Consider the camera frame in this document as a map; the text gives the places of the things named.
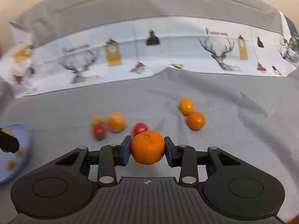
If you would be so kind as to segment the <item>large red tomato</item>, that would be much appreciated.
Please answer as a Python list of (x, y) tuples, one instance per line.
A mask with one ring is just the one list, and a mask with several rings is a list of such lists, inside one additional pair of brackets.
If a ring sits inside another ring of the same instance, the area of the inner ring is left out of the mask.
[(100, 141), (106, 137), (106, 130), (102, 124), (94, 124), (92, 127), (92, 135), (94, 139)]

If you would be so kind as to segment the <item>large orange mandarin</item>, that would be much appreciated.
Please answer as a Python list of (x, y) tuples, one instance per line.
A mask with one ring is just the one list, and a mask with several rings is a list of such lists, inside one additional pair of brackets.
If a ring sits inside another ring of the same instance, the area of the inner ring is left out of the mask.
[(130, 150), (132, 157), (137, 163), (152, 165), (163, 158), (165, 141), (159, 133), (145, 131), (132, 139)]

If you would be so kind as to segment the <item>oval orange kumquat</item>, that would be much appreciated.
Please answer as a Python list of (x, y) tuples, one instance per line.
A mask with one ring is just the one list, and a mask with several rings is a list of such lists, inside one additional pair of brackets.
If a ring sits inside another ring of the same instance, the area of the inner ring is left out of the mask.
[(194, 103), (188, 98), (184, 98), (180, 101), (179, 110), (184, 116), (189, 116), (194, 111)]

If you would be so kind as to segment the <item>blue round plate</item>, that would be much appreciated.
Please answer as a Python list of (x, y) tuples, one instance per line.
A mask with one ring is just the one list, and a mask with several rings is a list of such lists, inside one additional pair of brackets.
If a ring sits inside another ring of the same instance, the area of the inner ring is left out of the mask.
[(1, 185), (12, 180), (25, 166), (32, 149), (32, 136), (28, 127), (23, 123), (1, 125), (7, 128), (17, 138), (20, 151), (18, 153), (5, 153), (1, 150)]

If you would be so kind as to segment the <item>small orange mandarin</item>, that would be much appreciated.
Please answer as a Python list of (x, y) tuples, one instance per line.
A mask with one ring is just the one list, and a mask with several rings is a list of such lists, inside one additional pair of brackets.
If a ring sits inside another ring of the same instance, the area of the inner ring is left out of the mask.
[(114, 133), (119, 133), (126, 127), (126, 118), (122, 114), (112, 113), (108, 116), (107, 126)]

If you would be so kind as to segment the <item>round orange mandarin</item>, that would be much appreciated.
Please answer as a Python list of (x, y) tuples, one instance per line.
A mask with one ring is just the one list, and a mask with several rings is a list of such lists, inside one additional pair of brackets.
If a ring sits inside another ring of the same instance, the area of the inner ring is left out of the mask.
[(191, 112), (187, 117), (187, 126), (191, 130), (200, 130), (205, 125), (206, 119), (200, 112)]

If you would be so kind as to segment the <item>small yellow-green fruit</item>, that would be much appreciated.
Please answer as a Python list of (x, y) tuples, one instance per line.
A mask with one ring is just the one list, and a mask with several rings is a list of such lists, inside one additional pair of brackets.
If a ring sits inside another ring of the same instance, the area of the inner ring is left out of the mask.
[(103, 118), (101, 116), (93, 116), (92, 117), (92, 125), (102, 124)]

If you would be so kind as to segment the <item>small red cherry tomato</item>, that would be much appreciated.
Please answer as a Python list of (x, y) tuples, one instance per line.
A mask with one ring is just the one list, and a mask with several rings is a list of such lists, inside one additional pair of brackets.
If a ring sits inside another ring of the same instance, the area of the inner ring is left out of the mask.
[(148, 130), (149, 130), (149, 128), (145, 123), (141, 123), (141, 122), (137, 123), (133, 126), (133, 129), (132, 129), (133, 137), (139, 135), (140, 133), (148, 131)]

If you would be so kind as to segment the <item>white deer print cloth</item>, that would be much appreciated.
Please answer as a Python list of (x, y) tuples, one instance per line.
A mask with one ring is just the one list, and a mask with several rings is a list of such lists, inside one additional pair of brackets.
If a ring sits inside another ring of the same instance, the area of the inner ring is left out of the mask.
[(298, 35), (194, 17), (157, 17), (85, 29), (38, 45), (22, 39), (1, 59), (16, 97), (153, 76), (199, 73), (288, 76), (298, 68)]

